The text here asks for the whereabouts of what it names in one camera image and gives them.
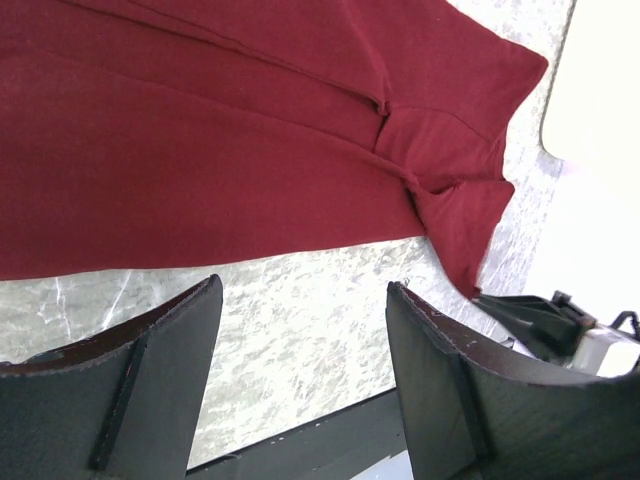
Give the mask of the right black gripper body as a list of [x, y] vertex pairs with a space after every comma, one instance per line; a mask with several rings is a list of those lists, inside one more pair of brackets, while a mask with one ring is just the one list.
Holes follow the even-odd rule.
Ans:
[[551, 300], [479, 294], [472, 303], [539, 360], [570, 360], [585, 333], [585, 311], [563, 292], [555, 292]]

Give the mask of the dark red polo shirt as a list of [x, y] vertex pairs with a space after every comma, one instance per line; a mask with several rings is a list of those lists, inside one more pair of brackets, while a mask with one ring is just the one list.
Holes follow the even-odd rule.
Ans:
[[546, 68], [446, 1], [5, 1], [1, 276], [424, 236], [473, 297]]

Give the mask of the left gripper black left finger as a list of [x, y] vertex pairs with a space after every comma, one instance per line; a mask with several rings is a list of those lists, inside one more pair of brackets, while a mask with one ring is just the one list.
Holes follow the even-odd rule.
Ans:
[[218, 336], [210, 276], [87, 339], [1, 366], [5, 479], [182, 479]]

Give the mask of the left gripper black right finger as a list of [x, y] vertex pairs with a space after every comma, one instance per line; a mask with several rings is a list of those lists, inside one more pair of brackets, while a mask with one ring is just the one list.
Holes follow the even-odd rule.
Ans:
[[417, 479], [635, 479], [639, 378], [549, 364], [449, 318], [398, 282], [387, 330]]

